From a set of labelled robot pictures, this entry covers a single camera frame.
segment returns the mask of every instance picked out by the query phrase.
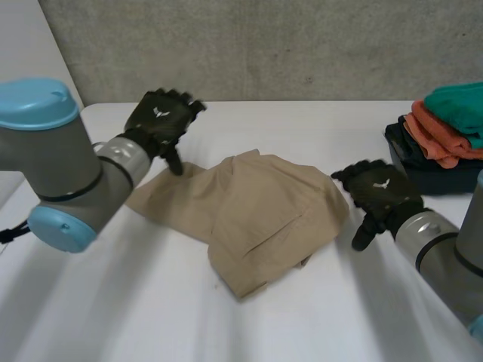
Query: white table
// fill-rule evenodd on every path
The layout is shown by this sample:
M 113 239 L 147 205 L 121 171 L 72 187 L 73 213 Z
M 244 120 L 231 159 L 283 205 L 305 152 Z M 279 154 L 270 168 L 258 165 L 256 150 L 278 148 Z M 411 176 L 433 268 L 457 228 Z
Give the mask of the white table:
M 385 158 L 382 132 L 409 102 L 209 103 L 180 143 L 203 167 L 250 149 L 322 172 Z M 98 104 L 82 117 L 93 142 L 122 130 L 134 108 Z M 164 167 L 157 161 L 148 178 Z M 469 196 L 427 198 L 460 225 Z M 24 183 L 0 210 L 0 228 L 37 200 Z M 69 255 L 32 235 L 0 256 L 0 360 L 473 361 L 483 354 L 456 318 L 382 235 L 339 240 L 268 290 L 237 302 L 207 247 L 123 207 L 87 252 Z

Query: logo on robotic hand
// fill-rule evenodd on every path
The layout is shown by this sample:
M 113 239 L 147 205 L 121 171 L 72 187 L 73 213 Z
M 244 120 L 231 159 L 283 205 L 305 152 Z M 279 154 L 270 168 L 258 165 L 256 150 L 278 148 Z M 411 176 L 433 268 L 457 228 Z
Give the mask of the logo on robotic hand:
M 156 118 L 164 117 L 164 116 L 169 115 L 171 113 L 171 112 L 160 111 L 160 110 L 158 110 L 158 107 L 155 107 L 152 111 L 156 115 Z
M 391 179 L 387 179 L 385 183 L 375 183 L 372 185 L 372 187 L 376 189 L 387 189 L 387 186 L 389 186 L 390 182 L 391 182 Z

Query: green towel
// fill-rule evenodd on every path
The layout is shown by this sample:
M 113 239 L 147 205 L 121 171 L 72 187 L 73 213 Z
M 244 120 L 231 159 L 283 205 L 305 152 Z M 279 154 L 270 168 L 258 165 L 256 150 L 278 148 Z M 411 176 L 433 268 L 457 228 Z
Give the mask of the green towel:
M 483 82 L 436 88 L 424 106 L 464 133 L 474 149 L 483 148 Z

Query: beige cloth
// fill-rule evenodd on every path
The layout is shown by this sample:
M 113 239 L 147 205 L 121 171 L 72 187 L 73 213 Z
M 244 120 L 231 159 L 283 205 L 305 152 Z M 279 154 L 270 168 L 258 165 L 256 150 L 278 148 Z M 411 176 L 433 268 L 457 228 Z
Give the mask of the beige cloth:
M 243 298 L 331 242 L 348 206 L 329 176 L 258 150 L 204 170 L 161 172 L 127 205 L 209 244 L 212 266 Z

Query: folded orange shirt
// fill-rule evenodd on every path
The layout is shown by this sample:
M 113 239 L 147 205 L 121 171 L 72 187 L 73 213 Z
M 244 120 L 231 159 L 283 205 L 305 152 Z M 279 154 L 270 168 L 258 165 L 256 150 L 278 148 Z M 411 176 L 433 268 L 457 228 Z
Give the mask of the folded orange shirt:
M 412 113 L 405 116 L 405 129 L 420 145 L 424 157 L 428 160 L 435 160 L 443 168 L 456 167 L 459 157 L 453 156 L 445 149 L 424 127 L 417 121 Z
M 483 149 L 472 149 L 467 138 L 428 111 L 422 100 L 414 102 L 411 108 L 413 112 L 405 116 L 405 128 L 426 158 L 443 168 L 455 167 L 460 158 L 483 159 Z

